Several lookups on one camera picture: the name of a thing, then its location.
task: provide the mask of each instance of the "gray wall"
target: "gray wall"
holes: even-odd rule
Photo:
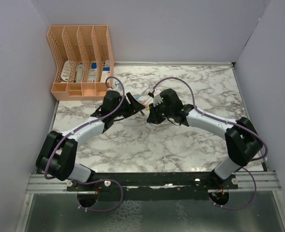
[[[236,64],[251,119],[285,194],[285,0],[272,0]]]
[[[50,24],[108,24],[118,61],[232,62],[270,0],[34,0]]]
[[[0,1],[0,232],[15,230],[54,107],[46,34],[29,0]]]

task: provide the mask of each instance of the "white marble table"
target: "white marble table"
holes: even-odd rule
[[[229,118],[246,116],[230,66],[116,66],[114,75],[133,95],[164,77],[179,77],[192,87],[199,108]],[[173,88],[183,103],[192,103],[183,83],[168,80],[160,86]],[[101,101],[61,101],[53,129],[77,126],[100,105]],[[115,122],[78,149],[76,162],[96,172],[190,172],[211,171],[227,155],[221,138],[167,121],[151,127],[147,115]],[[260,161],[251,162],[248,168],[262,171]]]

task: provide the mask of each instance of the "table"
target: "table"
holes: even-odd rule
[[[114,75],[134,96],[167,76],[185,80],[195,93],[196,104],[207,112],[239,119],[246,116],[232,67],[227,66],[129,66],[119,65]],[[184,103],[192,103],[187,87],[168,80]],[[56,131],[69,130],[84,122],[102,101],[60,101],[54,121]],[[136,114],[116,122],[105,133],[77,150],[76,162],[96,172],[197,172],[211,171],[226,155],[223,139],[198,128],[174,126],[168,121],[155,127],[146,116]],[[248,165],[262,171],[260,161]]]

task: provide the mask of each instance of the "purple cable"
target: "purple cable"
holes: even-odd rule
[[[165,81],[165,80],[168,80],[168,79],[175,79],[175,80],[181,81],[182,83],[184,83],[184,84],[189,88],[189,90],[190,90],[190,92],[191,92],[191,95],[192,95],[193,106],[194,106],[194,109],[195,109],[197,112],[199,112],[200,114],[204,114],[204,116],[209,117],[209,118],[211,118],[211,119],[214,119],[214,120],[216,120],[216,121],[218,121],[218,122],[224,122],[224,123],[226,123],[226,121],[223,120],[223,119],[214,117],[213,115],[209,115],[209,114],[207,114],[207,113],[203,113],[201,110],[199,110],[199,109],[197,108],[196,104],[195,104],[195,97],[194,97],[193,90],[191,89],[191,87],[189,86],[189,84],[188,84],[187,82],[185,82],[184,80],[182,80],[182,79],[180,79],[180,78],[178,78],[178,77],[166,77],[166,78],[160,80],[159,82],[157,82],[156,85],[153,86],[153,89],[155,89],[161,82],[163,82],[163,81]],[[256,137],[258,140],[260,140],[261,143],[264,145],[264,147],[265,147],[265,153],[264,153],[261,157],[258,157],[258,158],[255,158],[255,159],[251,159],[251,161],[260,160],[260,159],[263,159],[263,158],[265,158],[265,157],[267,156],[267,154],[268,154],[268,147],[267,147],[267,144],[265,143],[265,141],[264,141],[258,134],[254,133],[253,131],[249,130],[248,128],[246,128],[246,127],[244,127],[244,126],[242,126],[242,125],[239,125],[238,123],[235,123],[235,122],[228,122],[228,124],[234,125],[234,126],[236,126],[236,127],[239,127],[239,128],[241,128],[241,129],[245,130],[246,132],[248,132],[248,133],[250,133],[251,135],[253,135],[254,137]]]
[[[250,173],[249,170],[247,170],[246,168],[242,167],[243,169],[245,169],[251,176],[252,180],[253,180],[253,184],[254,184],[254,194],[253,194],[253,197],[252,199],[247,203],[245,204],[244,206],[241,206],[241,207],[236,207],[236,208],[232,208],[232,207],[225,207],[223,205],[219,205],[217,203],[215,203],[211,198],[209,198],[209,200],[217,207],[219,208],[222,208],[222,209],[227,209],[227,210],[242,210],[242,209],[245,209],[247,207],[249,207],[255,200],[255,198],[257,197],[257,184],[255,182],[255,179],[254,179],[254,176]]]
[[[103,120],[103,119],[109,117],[110,115],[112,115],[114,112],[116,112],[116,111],[119,109],[119,107],[121,106],[121,104],[122,104],[122,102],[123,102],[123,99],[124,99],[124,97],[125,97],[124,86],[123,86],[122,82],[121,82],[118,78],[116,78],[116,77],[114,77],[114,76],[110,76],[110,77],[108,77],[108,78],[106,79],[106,81],[105,81],[106,86],[107,86],[107,81],[108,81],[109,79],[111,79],[111,78],[117,80],[117,81],[120,83],[120,86],[122,87],[122,98],[121,98],[121,101],[120,101],[119,105],[118,105],[113,111],[111,111],[109,114],[107,114],[107,115],[105,115],[105,116],[103,116],[103,117],[94,119],[94,120],[92,120],[92,121],[90,121],[90,122],[86,122],[86,123],[80,125],[79,127],[77,127],[76,129],[74,129],[73,132],[77,132],[77,131],[80,130],[81,128],[83,128],[83,127],[85,127],[85,126],[87,126],[87,125],[89,125],[89,124],[91,124],[91,123],[101,121],[101,120]],[[49,169],[50,163],[51,163],[53,157],[55,156],[56,151],[59,149],[59,147],[61,146],[61,144],[63,143],[63,141],[66,140],[66,139],[71,135],[71,133],[72,133],[72,132],[70,132],[70,133],[66,134],[65,136],[63,136],[63,138],[60,140],[60,142],[58,142],[58,144],[56,145],[55,149],[54,149],[53,152],[51,153],[51,156],[49,157],[49,160],[48,160],[47,165],[46,165],[46,167],[45,167],[45,172],[44,172],[44,177],[45,177],[45,179],[47,179],[47,180],[54,179],[53,176],[48,176],[48,169]]]
[[[109,212],[109,211],[112,211],[114,209],[116,209],[121,203],[122,203],[122,200],[123,200],[123,189],[122,189],[122,186],[119,182],[115,181],[115,180],[111,180],[111,179],[105,179],[105,180],[96,180],[96,181],[91,181],[91,182],[86,182],[86,183],[82,183],[82,182],[79,182],[79,184],[81,185],[93,185],[93,184],[96,184],[96,183],[99,183],[99,182],[103,182],[103,181],[111,181],[111,182],[114,182],[116,183],[120,190],[121,190],[121,198],[118,202],[118,204],[116,204],[114,207],[110,208],[110,209],[90,209],[88,207],[82,207],[79,200],[77,199],[77,203],[79,204],[79,207],[80,208],[83,208],[84,210],[88,210],[88,211],[92,211],[92,212]]]

